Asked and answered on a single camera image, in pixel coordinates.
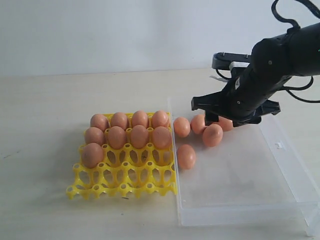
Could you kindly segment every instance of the transparent box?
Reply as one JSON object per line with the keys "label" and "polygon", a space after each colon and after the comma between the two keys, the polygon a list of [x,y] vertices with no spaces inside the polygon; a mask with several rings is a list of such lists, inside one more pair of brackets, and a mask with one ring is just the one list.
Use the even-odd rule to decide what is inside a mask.
{"label": "transparent box", "polygon": [[[192,97],[169,98],[171,124],[177,117],[190,121],[204,113],[191,111]],[[224,132],[216,147],[205,147],[194,133],[173,139],[174,154],[181,144],[190,144],[197,157],[191,170],[178,169],[175,161],[180,225],[304,217],[306,233],[320,235],[320,191],[275,116]]]}

